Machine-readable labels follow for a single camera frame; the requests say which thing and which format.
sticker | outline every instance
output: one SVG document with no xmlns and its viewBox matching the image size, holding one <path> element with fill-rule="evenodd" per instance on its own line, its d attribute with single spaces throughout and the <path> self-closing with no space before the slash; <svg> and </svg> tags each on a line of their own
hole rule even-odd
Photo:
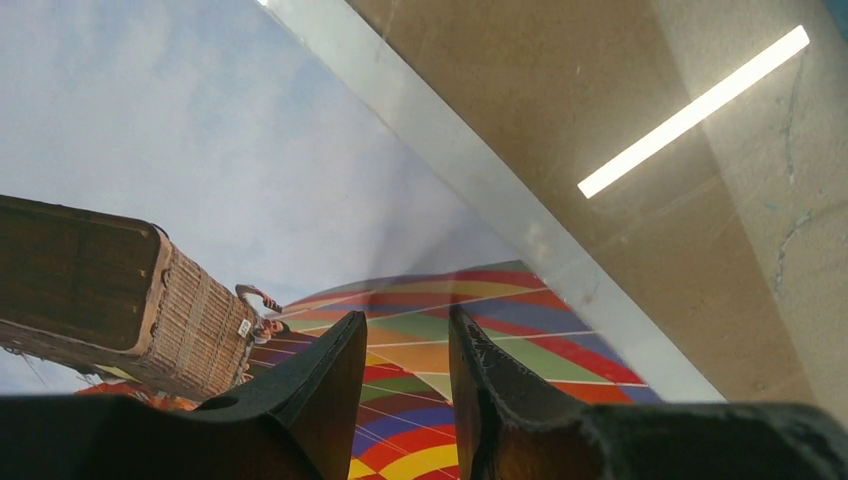
<svg viewBox="0 0 848 480">
<path fill-rule="evenodd" d="M 239 336 L 241 338 L 247 337 L 247 332 L 250 331 L 250 325 L 251 325 L 250 320 L 248 320 L 246 318 L 241 321 L 241 325 L 239 326 Z"/>
</svg>

blue sky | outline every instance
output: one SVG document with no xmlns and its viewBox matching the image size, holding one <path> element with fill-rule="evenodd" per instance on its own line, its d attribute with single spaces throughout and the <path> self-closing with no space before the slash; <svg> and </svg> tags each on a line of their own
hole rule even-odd
<svg viewBox="0 0 848 480">
<path fill-rule="evenodd" d="M 0 11 L 3 194 L 154 222 L 221 283 L 282 303 L 517 258 L 250 0 Z M 44 387 L 3 353 L 0 390 Z"/>
</svg>

